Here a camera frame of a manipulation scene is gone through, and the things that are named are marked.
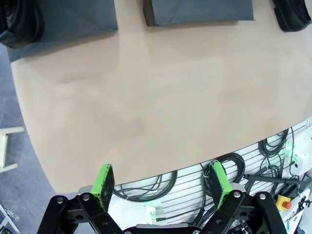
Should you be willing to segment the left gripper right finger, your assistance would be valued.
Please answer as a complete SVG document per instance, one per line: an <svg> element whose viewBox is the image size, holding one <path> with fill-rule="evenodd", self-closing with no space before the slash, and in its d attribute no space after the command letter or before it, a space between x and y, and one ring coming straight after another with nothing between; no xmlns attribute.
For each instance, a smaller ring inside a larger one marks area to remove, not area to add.
<svg viewBox="0 0 312 234"><path fill-rule="evenodd" d="M235 220L245 221L253 234L285 234L286 228L268 192L254 196L234 190L222 164L209 164L208 184L216 208L201 234L226 234Z"/></svg>

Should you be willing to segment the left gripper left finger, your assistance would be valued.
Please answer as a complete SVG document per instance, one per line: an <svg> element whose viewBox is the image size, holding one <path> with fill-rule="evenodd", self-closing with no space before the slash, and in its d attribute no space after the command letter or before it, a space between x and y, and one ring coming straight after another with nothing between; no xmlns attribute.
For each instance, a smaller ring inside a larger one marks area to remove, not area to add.
<svg viewBox="0 0 312 234"><path fill-rule="evenodd" d="M50 199L40 223L39 234L73 234L81 223L88 223L96 234L122 234L123 230L108 214L115 186L113 167L104 164L91 191L68 199Z"/></svg>

